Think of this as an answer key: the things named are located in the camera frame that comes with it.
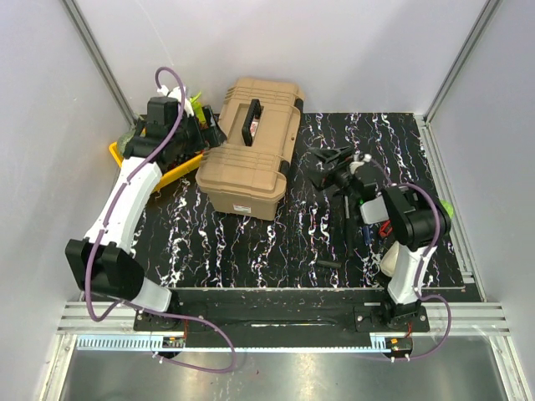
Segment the black handled claw hammer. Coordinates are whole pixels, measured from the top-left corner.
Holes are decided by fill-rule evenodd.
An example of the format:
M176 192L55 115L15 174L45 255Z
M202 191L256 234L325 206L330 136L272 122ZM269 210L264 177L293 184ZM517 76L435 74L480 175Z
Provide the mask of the black handled claw hammer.
M335 197L340 197L342 202L342 209L344 213L344 244L345 244L345 255L347 258L350 258L353 251L354 244L354 235L352 229L352 220L349 211L349 198L341 190L336 190L334 192Z

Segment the tan plastic tool box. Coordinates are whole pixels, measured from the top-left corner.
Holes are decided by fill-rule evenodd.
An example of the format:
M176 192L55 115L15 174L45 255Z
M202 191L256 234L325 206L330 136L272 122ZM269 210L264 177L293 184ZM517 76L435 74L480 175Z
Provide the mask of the tan plastic tool box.
M283 81L240 78L228 89L218 119L227 142L204 153L196 172L215 211L275 219L304 99L297 84Z

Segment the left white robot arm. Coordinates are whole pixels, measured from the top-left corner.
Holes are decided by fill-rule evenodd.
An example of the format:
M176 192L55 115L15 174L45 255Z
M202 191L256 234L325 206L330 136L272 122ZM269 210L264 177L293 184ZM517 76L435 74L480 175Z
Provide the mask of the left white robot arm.
M120 137L120 176L97 221L80 240L72 239L65 255L74 280L86 294L127 301L152 310L152 320L171 330L181 320L172 293L146 277L132 254L135 228L161 179L227 137L212 109L197 97L182 99L178 88L161 86L150 98L133 130Z

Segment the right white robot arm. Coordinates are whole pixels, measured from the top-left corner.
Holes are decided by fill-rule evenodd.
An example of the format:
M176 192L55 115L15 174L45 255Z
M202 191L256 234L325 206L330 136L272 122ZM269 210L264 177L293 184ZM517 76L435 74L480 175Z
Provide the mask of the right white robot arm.
M385 294L371 314L372 323L392 331L409 327L420 315L422 286L438 241L451 229L451 216L442 203L413 183L379 188L377 180L364 172L368 164L380 168L369 154L352 147L311 148L323 164L308 177L316 190L334 186L344 198L346 226L362 227L388 222L394 243L381 260L390 278Z

